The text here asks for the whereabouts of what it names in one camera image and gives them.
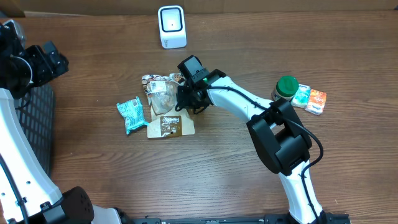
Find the clear snack bag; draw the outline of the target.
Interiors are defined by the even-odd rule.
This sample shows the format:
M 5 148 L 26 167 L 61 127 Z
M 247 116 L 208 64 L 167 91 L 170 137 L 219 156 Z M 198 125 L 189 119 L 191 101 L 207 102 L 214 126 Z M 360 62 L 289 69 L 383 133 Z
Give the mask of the clear snack bag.
M 177 88 L 185 83 L 179 73 L 147 74 L 142 86 L 150 106 L 151 122 L 147 127 L 149 139 L 174 138 L 195 134 L 194 122 L 186 109 L 176 111 Z

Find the teal snack packet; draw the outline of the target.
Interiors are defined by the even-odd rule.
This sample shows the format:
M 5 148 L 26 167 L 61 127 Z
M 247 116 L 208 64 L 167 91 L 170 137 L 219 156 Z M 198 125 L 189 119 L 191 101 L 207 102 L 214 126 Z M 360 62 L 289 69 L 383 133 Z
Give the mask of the teal snack packet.
M 144 117 L 144 107 L 138 96 L 124 103 L 117 103 L 116 107 L 120 115 L 124 118 L 124 125 L 127 135 L 141 128 L 142 126 L 149 125 Z

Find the green lid jar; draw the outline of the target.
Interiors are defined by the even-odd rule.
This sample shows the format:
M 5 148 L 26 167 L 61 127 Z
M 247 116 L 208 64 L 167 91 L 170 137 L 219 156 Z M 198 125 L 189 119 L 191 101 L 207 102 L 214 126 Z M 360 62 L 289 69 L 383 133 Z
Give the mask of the green lid jar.
M 283 76 L 276 83 L 271 97 L 274 101 L 277 101 L 281 98 L 292 101 L 292 98 L 296 94 L 299 89 L 299 82 L 293 76 Z

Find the teal Kleenex tissue pack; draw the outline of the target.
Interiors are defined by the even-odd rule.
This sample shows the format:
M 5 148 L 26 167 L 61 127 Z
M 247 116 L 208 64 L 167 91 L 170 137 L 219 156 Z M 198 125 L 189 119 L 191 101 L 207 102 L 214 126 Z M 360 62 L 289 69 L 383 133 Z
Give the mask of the teal Kleenex tissue pack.
M 299 108 L 305 108 L 308 105 L 311 88 L 308 85 L 300 84 L 295 95 L 291 99 L 291 104 Z

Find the orange Kleenex tissue pack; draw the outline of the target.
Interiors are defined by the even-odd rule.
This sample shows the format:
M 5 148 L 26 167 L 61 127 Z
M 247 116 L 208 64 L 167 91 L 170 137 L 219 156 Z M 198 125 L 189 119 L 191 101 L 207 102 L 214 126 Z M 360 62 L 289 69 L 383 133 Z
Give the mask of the orange Kleenex tissue pack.
M 321 115 L 326 104 L 326 97 L 327 94 L 325 92 L 311 89 L 305 111 Z

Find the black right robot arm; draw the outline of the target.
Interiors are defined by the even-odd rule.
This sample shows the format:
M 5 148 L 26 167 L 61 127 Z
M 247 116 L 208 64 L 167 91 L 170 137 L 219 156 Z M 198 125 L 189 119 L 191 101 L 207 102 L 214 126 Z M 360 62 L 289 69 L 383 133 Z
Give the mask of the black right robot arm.
M 305 128 L 289 101 L 258 97 L 237 85 L 227 74 L 208 71 L 191 55 L 178 65 L 185 83 L 177 89 L 177 111 L 201 113 L 210 105 L 229 111 L 246 123 L 261 162 L 282 182 L 290 220 L 321 223 L 324 211 L 310 178 L 310 148 L 316 136 Z

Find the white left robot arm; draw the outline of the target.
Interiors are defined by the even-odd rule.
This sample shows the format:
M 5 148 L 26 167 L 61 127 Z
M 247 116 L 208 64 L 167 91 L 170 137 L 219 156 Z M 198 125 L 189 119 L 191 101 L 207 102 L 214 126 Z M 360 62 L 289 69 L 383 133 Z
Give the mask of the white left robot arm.
M 8 223 L 130 223 L 118 208 L 91 203 L 81 187 L 66 192 L 50 180 L 24 134 L 14 102 L 68 72 L 53 42 L 24 46 L 14 20 L 1 24 L 1 203 Z

